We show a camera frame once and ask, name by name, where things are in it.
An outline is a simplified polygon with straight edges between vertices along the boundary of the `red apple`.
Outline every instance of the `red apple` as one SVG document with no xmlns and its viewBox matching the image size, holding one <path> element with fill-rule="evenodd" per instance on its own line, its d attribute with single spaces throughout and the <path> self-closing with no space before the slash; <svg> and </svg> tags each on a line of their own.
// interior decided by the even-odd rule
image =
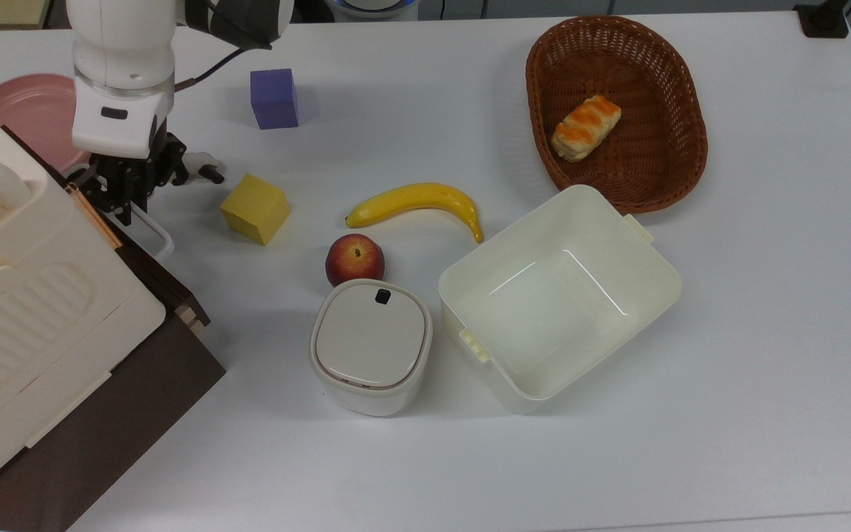
<svg viewBox="0 0 851 532">
<path fill-rule="evenodd" d="M 383 250 L 368 236 L 351 233 L 335 240 L 327 252 L 327 280 L 337 286 L 350 279 L 383 278 L 386 260 Z"/>
</svg>

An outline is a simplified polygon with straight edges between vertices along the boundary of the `bread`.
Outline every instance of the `bread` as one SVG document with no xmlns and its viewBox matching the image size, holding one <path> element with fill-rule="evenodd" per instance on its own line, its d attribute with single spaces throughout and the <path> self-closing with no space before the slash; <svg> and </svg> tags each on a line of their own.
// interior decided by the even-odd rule
<svg viewBox="0 0 851 532">
<path fill-rule="evenodd" d="M 618 105 L 601 95 L 587 98 L 557 124 L 550 145 L 567 161 L 580 162 L 604 141 L 621 115 Z"/>
</svg>

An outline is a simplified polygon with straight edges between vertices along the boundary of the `wicker basket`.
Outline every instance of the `wicker basket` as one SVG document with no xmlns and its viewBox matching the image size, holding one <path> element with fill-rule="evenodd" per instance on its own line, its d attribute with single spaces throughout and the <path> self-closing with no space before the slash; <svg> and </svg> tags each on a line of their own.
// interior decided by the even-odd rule
<svg viewBox="0 0 851 532">
<path fill-rule="evenodd" d="M 587 158 L 564 161 L 550 135 L 597 94 L 622 118 Z M 591 185 L 623 214 L 650 212 L 688 195 L 705 171 L 705 122 L 688 67 L 637 21 L 578 17 L 551 27 L 527 57 L 527 98 L 537 151 L 561 191 Z"/>
</svg>

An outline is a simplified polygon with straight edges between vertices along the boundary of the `black button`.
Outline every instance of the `black button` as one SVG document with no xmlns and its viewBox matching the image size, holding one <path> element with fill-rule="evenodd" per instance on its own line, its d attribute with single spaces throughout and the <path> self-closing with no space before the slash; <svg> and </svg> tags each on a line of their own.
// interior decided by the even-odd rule
<svg viewBox="0 0 851 532">
<path fill-rule="evenodd" d="M 115 109 L 112 107 L 101 107 L 100 108 L 101 117 L 105 118 L 114 118 L 115 120 L 126 120 L 127 119 L 127 110 L 126 109 Z"/>
<path fill-rule="evenodd" d="M 392 296 L 392 293 L 389 292 L 389 290 L 386 290 L 384 287 L 382 287 L 376 293 L 376 303 L 379 303 L 380 305 L 386 305 L 390 296 Z"/>
</svg>

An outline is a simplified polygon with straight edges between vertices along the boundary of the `black cable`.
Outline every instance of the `black cable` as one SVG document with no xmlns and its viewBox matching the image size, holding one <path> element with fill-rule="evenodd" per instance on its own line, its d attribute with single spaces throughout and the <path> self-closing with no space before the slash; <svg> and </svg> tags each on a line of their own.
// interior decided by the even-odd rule
<svg viewBox="0 0 851 532">
<path fill-rule="evenodd" d="M 205 80 L 206 78 L 209 77 L 209 75 L 212 75 L 213 72 L 219 70 L 219 68 L 225 67 L 226 63 L 229 63 L 229 61 L 232 61 L 234 58 L 239 57 L 240 55 L 245 53 L 245 51 L 246 50 L 239 48 L 238 50 L 233 51 L 231 54 L 225 56 L 222 59 L 222 61 L 219 61 L 219 63 L 214 64 L 212 66 L 212 68 L 210 68 L 209 70 L 206 70 L 201 75 L 197 75 L 195 78 L 189 78 L 188 80 L 180 81 L 179 83 L 176 83 L 176 87 L 175 87 L 174 91 L 178 93 L 179 91 L 182 91 L 182 89 L 188 89 L 189 87 L 192 87 L 196 83 L 199 83 L 200 81 Z"/>
</svg>

